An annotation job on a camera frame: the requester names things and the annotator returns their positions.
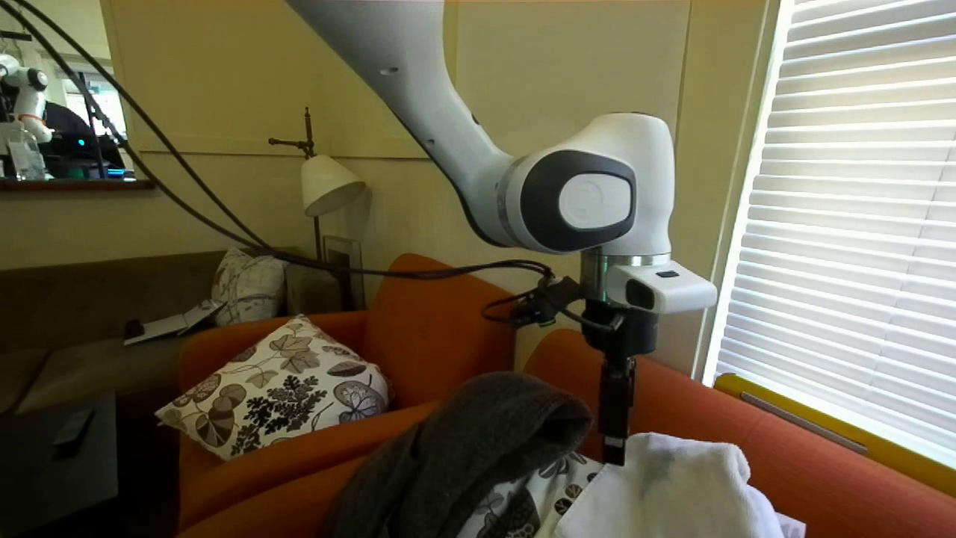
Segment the beige wall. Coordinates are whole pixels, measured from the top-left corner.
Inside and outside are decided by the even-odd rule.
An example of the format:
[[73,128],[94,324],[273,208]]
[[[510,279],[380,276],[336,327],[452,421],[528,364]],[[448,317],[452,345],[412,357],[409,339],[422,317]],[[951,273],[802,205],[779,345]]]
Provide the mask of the beige wall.
[[[273,134],[300,139],[307,106],[321,151],[370,184],[365,205],[325,224],[362,237],[367,266],[422,252],[448,263],[539,257],[576,276],[576,255],[485,245],[440,170],[283,3],[104,0],[104,9],[119,78],[267,239],[312,248],[312,227],[300,218],[300,160],[267,146]],[[663,118],[678,134],[675,255],[708,276],[758,15],[763,0],[457,0],[448,9],[448,63],[507,154],[555,145],[603,112]],[[131,128],[171,170],[158,145],[137,124]],[[224,245],[162,196],[2,197],[0,231],[17,231],[0,242],[0,270]],[[488,279],[533,287],[528,276]],[[660,353],[691,369],[697,333],[697,317],[670,321]],[[521,357],[539,339],[540,330],[524,330]]]

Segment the black cable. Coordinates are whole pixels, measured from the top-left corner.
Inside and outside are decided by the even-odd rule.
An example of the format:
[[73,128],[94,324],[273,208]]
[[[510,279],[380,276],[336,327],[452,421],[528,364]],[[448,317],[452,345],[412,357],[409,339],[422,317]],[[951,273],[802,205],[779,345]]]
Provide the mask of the black cable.
[[49,24],[64,42],[70,42],[119,97],[122,103],[155,131],[155,139],[171,151],[171,155],[182,166],[182,170],[204,190],[204,196],[259,248],[268,248],[250,227],[235,218],[235,212],[204,184],[204,176],[182,160],[177,145],[155,127],[155,119],[140,109],[134,97],[125,93],[125,88],[79,42],[73,39],[53,19],[49,19],[43,9],[35,9],[29,0],[17,0],[29,15],[35,15],[43,24]]
[[[234,231],[224,231],[221,224],[216,224],[213,218],[201,217],[194,208],[188,208],[174,190],[168,190],[150,169],[146,163],[134,154],[134,146],[117,131],[117,127],[107,119],[107,113],[103,113],[98,103],[91,97],[88,85],[82,85],[82,78],[73,73],[73,67],[53,52],[53,46],[38,34],[35,24],[29,24],[17,9],[13,9],[5,0],[0,0],[0,6],[28,30],[34,34],[34,39],[52,55],[52,61],[74,82],[74,88],[83,93],[83,98],[95,109],[95,113],[103,118],[103,124],[107,127],[107,131],[119,140],[119,146],[129,154],[129,160],[150,176],[155,181],[155,187],[188,217],[194,217],[197,221],[204,221],[207,227],[218,231],[221,237],[250,248],[250,252],[267,252],[283,263],[292,266],[307,266],[307,270],[325,270],[325,273],[342,273],[342,266],[330,266],[324,261],[315,257],[303,257],[303,255],[289,255],[289,252],[279,252],[273,248],[267,239],[259,239],[253,231],[249,231],[224,205],[221,197],[201,181],[201,175],[194,175],[194,169],[185,163],[185,155],[174,146],[174,140],[155,127],[155,119],[125,93],[125,88],[83,49],[79,46],[58,21],[52,21],[43,9],[35,9],[29,0],[17,0],[29,15],[35,15],[38,21],[44,21],[64,42],[70,42],[122,98],[125,106],[131,106],[131,112],[155,131],[155,139],[171,151],[171,155],[182,166],[182,170],[207,193],[207,197],[238,227],[244,231],[250,239],[235,237]],[[457,276],[473,276],[473,273],[485,273],[485,270],[525,270],[525,273],[539,273],[540,281],[552,279],[552,270],[536,261],[500,261],[500,263],[479,263],[479,266],[455,266],[455,270],[425,270],[425,273],[388,273],[388,270],[358,270],[358,266],[346,266],[351,276],[380,276],[380,279],[415,279],[415,281],[440,281],[440,279],[457,279]]]
[[497,300],[497,303],[485,305],[480,317],[489,321],[489,324],[507,324],[507,327],[533,327],[533,324],[549,327],[563,315],[563,317],[567,317],[567,321],[573,321],[573,324],[581,324],[587,330],[594,330],[594,333],[612,335],[612,333],[622,330],[625,317],[618,317],[618,315],[612,321],[607,321],[607,324],[594,324],[594,321],[587,321],[587,317],[573,315],[570,303],[581,303],[581,300],[582,296],[581,296],[581,284],[576,281],[566,279],[566,281],[552,284],[548,279],[528,293],[506,296],[506,300]]

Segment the wall mirror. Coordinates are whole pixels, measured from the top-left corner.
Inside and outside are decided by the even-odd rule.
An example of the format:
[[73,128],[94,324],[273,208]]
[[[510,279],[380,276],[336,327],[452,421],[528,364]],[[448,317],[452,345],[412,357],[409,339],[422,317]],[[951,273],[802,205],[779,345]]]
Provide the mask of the wall mirror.
[[[0,9],[0,193],[125,193],[150,187],[134,175],[113,134],[117,128],[125,139],[119,93],[29,9],[10,6],[49,37],[103,113],[25,24]],[[103,0],[35,0],[34,6],[113,73]],[[43,97],[29,82],[34,73],[44,75]]]

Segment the fabric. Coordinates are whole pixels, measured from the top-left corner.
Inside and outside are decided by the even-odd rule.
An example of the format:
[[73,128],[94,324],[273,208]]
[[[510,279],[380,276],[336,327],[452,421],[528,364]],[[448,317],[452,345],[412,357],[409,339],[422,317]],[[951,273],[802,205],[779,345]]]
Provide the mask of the fabric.
[[388,384],[373,363],[292,317],[155,417],[230,460],[385,406]]
[[802,538],[748,480],[734,447],[637,433],[625,466],[567,454],[497,486],[457,538]]
[[603,463],[567,454],[528,480],[497,486],[464,524],[457,538],[552,535],[563,514],[591,486]]
[[228,248],[216,270],[213,303],[218,327],[268,321],[279,315],[283,296],[283,261],[258,257],[244,248]]
[[485,373],[377,451],[324,535],[455,535],[494,486],[570,454],[587,430],[590,412],[573,399],[533,378]]
[[773,505],[748,486],[743,451],[663,433],[628,441],[555,527],[555,538],[784,538]]

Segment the window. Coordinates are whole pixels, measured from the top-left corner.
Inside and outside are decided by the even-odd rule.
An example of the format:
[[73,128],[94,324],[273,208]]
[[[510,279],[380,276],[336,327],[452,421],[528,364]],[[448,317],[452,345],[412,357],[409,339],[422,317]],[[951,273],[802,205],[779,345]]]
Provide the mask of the window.
[[784,0],[708,364],[956,466],[956,3]]

